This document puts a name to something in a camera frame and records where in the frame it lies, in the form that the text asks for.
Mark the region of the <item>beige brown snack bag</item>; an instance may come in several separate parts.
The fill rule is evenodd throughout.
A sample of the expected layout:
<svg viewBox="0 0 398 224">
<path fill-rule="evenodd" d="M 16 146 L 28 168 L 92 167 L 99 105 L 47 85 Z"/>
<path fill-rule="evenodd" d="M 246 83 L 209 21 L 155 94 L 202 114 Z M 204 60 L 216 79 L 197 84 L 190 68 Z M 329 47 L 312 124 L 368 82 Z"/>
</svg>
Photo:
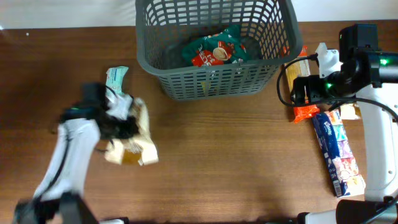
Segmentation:
<svg viewBox="0 0 398 224">
<path fill-rule="evenodd" d="M 135 98 L 129 112 L 136 118 L 138 133 L 128 139 L 112 139 L 104 158 L 119 165 L 147 166 L 159 161 L 157 148 L 151 139 L 149 113 L 143 99 Z"/>
</svg>

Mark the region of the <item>light teal snack packet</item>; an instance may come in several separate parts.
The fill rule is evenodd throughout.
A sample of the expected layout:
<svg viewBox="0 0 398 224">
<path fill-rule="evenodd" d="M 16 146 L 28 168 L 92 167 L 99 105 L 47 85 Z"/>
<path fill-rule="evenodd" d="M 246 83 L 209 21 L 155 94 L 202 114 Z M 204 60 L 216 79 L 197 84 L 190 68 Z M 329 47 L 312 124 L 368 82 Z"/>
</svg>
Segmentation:
<svg viewBox="0 0 398 224">
<path fill-rule="evenodd" d="M 109 68 L 106 72 L 106 86 L 115 93 L 123 95 L 123 80 L 128 70 L 129 68 L 124 66 Z"/>
</svg>

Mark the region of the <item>green red coffee packet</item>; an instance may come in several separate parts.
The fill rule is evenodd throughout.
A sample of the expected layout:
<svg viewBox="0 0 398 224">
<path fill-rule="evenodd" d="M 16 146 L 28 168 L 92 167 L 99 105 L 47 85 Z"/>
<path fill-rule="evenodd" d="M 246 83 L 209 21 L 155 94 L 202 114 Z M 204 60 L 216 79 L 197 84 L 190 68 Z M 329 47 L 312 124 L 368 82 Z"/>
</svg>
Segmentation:
<svg viewBox="0 0 398 224">
<path fill-rule="evenodd" d="M 240 63 L 252 59 L 243 44 L 239 25 L 229 26 L 217 34 L 205 35 L 189 42 L 182 49 L 182 57 L 196 67 Z"/>
</svg>

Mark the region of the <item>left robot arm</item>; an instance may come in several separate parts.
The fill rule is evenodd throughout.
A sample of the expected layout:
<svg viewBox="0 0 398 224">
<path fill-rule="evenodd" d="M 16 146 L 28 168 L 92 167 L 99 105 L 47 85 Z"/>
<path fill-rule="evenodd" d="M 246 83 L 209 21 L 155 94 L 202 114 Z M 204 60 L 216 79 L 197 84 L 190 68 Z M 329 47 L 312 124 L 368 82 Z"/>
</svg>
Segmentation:
<svg viewBox="0 0 398 224">
<path fill-rule="evenodd" d="M 45 176 L 30 200 L 20 201 L 13 223 L 97 223 L 83 200 L 91 155 L 102 140 L 127 139 L 138 132 L 129 114 L 134 98 L 101 83 L 81 87 L 81 99 L 60 115 L 58 138 Z"/>
</svg>

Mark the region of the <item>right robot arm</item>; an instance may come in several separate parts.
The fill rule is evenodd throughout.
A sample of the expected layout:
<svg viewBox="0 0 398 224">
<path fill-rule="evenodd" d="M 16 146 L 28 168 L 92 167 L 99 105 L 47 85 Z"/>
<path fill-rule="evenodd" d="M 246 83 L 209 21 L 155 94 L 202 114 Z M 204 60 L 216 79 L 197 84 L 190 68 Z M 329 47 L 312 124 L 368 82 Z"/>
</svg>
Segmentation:
<svg viewBox="0 0 398 224">
<path fill-rule="evenodd" d="M 356 102 L 366 143 L 364 200 L 341 200 L 334 210 L 301 213 L 300 223 L 397 223 L 397 54 L 378 47 L 375 24 L 355 24 L 340 31 L 337 62 L 320 53 L 320 75 L 298 77 L 291 107 Z"/>
</svg>

